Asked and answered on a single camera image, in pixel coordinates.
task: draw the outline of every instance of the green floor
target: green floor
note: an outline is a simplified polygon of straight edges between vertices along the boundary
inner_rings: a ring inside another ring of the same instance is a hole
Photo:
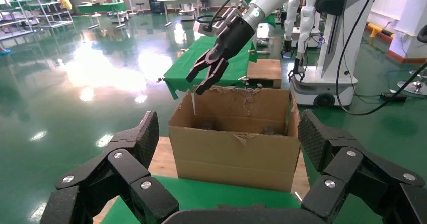
[[[127,29],[115,30],[106,20],[101,29],[87,30],[87,17],[68,26],[25,39],[1,42],[12,54],[0,57],[0,223],[37,223],[41,209],[54,190],[56,179],[102,151],[115,132],[136,126],[146,111],[157,111],[160,134],[178,104],[158,77],[199,36],[191,22],[164,28],[164,15],[130,20]],[[271,58],[278,59],[283,30],[272,30]],[[356,65],[358,93],[376,95],[388,89],[386,72],[405,69],[385,56],[387,46],[364,36]],[[316,51],[308,54],[310,64]],[[283,75],[293,63],[285,60]],[[409,77],[392,72],[388,80]],[[427,179],[427,146],[421,129],[427,101],[394,104],[366,117],[353,117],[340,109],[315,109],[330,126],[342,127],[367,149],[414,170]],[[352,111],[375,107],[353,100]],[[310,173],[311,181],[315,175]],[[340,223],[369,223],[369,211],[349,198]]]

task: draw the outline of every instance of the box flap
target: box flap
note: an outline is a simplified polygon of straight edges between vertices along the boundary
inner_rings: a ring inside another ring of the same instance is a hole
[[[300,112],[298,111],[297,102],[295,97],[291,100],[291,112],[288,122],[288,136],[298,138],[298,124],[300,123]]]
[[[250,117],[285,122],[289,91],[213,86],[203,95],[195,95],[194,102],[196,115]]]
[[[169,126],[193,127],[194,108],[190,90],[187,91],[169,120]]]
[[[300,143],[293,137],[169,127],[175,159],[293,172]]]

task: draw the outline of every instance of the green table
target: green table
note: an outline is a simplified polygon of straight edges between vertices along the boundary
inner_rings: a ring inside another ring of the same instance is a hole
[[[216,208],[218,204],[253,206],[263,203],[267,208],[299,208],[290,193],[221,185],[192,180],[155,176],[178,200],[180,210]],[[118,198],[102,224],[138,224],[139,222]]]
[[[84,5],[78,5],[77,8],[81,13],[84,13],[84,14],[93,13],[93,12],[113,11],[117,13],[121,11],[126,11],[126,5],[124,4],[124,2],[103,3],[101,5],[84,4]]]
[[[188,51],[185,52],[164,74],[163,80],[166,82],[174,99],[178,99],[178,96],[175,93],[176,90],[180,90],[182,92],[185,92],[188,89],[192,90],[193,85],[200,84],[206,78],[208,69],[201,71],[191,83],[185,79],[188,73],[190,73],[190,69],[194,66],[194,63],[208,49],[212,49],[216,39],[216,37],[202,36],[200,39],[195,41],[190,48],[188,48]],[[258,59],[256,53],[250,53],[249,50],[254,50],[252,40],[243,47],[239,54],[229,60],[227,70],[224,72],[220,81],[215,85],[236,85],[238,87],[244,87],[243,82],[239,80],[239,78],[247,75],[248,62],[256,62]]]
[[[84,4],[84,5],[78,5],[77,9],[81,13],[89,14],[89,19],[92,25],[88,29],[94,29],[96,27],[99,27],[99,24],[100,24],[98,17],[101,15],[100,14],[92,15],[93,12],[114,12],[117,14],[117,21],[119,23],[119,25],[116,26],[116,29],[125,26],[125,24],[121,24],[121,19],[120,19],[120,16],[127,14],[126,5],[124,4],[124,2],[103,3],[100,5]],[[94,23],[93,17],[96,17],[98,21],[97,24]]]

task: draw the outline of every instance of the cardboard box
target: cardboard box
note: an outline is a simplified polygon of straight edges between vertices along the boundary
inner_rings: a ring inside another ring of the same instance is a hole
[[[169,121],[178,177],[290,192],[298,123],[288,90],[215,86],[194,94],[194,107],[187,91]]]

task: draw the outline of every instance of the wooden block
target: wooden block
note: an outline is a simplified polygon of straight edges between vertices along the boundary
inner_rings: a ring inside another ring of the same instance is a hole
[[[279,59],[259,59],[257,63],[249,62],[248,75],[251,79],[272,80],[273,86],[281,87],[281,66]]]

